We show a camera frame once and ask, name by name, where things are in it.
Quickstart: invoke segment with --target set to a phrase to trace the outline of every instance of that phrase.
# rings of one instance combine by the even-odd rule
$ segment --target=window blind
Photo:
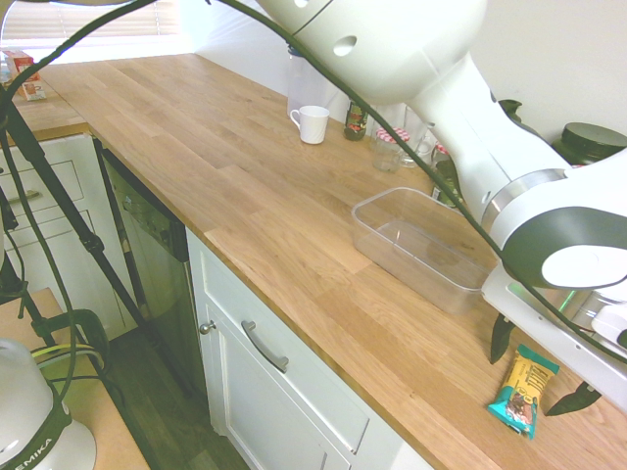
[[[59,39],[61,43],[81,27],[118,8],[55,3],[16,2],[9,10],[2,40],[12,43]],[[180,33],[177,0],[159,0],[94,31],[89,37],[163,36]]]

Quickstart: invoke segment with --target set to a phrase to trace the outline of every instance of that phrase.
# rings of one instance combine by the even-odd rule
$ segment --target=plastic storage box
[[[496,265],[465,218],[424,193],[394,188],[353,208],[355,247],[448,313],[468,311]]]

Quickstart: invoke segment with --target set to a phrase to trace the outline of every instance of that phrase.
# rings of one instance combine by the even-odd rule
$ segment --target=tripod leg
[[[105,256],[105,247],[102,241],[91,232],[83,218],[80,216],[80,213],[70,198],[70,195],[66,191],[66,188],[63,186],[50,164],[46,161],[43,149],[28,128],[28,125],[25,123],[22,115],[20,115],[20,112],[16,108],[15,104],[11,103],[9,105],[7,117],[7,131],[13,138],[18,148],[22,151],[24,157],[32,164],[46,188],[48,188],[48,191],[50,191],[54,197],[55,201],[59,205],[59,208],[78,235],[83,247],[85,247],[85,250],[87,250],[87,252],[93,256],[94,260],[98,263],[98,266],[111,284],[112,288],[120,297],[121,302],[126,309],[128,309],[128,312],[132,316],[133,320],[135,320],[135,323],[137,323],[137,327],[146,335],[148,341],[160,355],[167,368],[170,370],[170,373],[179,383],[183,393],[185,395],[191,395],[191,388],[187,385],[187,381],[178,373],[175,365],[166,354],[163,341],[161,340],[159,333],[155,331],[152,325],[150,325],[143,318],[143,316],[141,316],[135,301],[130,296],[128,291],[126,291],[126,288]]]

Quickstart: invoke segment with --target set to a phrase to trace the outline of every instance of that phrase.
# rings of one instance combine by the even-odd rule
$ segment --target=black lid
[[[292,55],[292,56],[303,57],[303,54],[301,54],[296,49],[294,49],[294,46],[292,46],[291,44],[287,45],[287,52],[289,52],[290,55]]]
[[[578,153],[604,159],[627,148],[627,136],[599,125],[570,122],[561,140]]]

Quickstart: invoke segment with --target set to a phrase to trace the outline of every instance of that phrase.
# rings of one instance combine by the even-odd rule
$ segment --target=window
[[[117,7],[16,2],[2,29],[2,48],[24,50],[38,61],[81,27]],[[189,52],[186,42],[177,0],[159,0],[102,26],[57,62],[177,54]]]

